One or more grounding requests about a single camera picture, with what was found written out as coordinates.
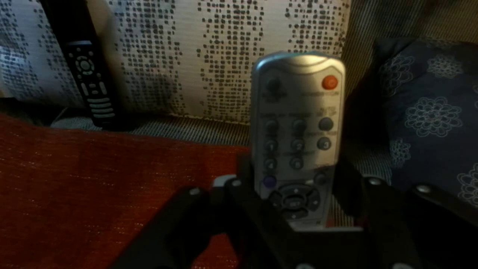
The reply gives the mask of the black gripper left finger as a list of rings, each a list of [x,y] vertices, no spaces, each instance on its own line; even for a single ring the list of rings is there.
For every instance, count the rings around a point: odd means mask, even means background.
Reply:
[[[222,186],[187,186],[175,192],[111,263],[111,269],[193,269],[214,237],[226,234],[237,269],[280,269],[252,210],[232,197],[232,180],[252,191],[250,155],[237,161],[238,173]]]

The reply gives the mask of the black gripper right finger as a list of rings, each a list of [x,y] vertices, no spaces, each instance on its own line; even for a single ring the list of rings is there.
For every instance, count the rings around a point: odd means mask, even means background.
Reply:
[[[377,269],[478,269],[478,210],[440,186],[401,191],[340,163],[334,194],[365,228]]]

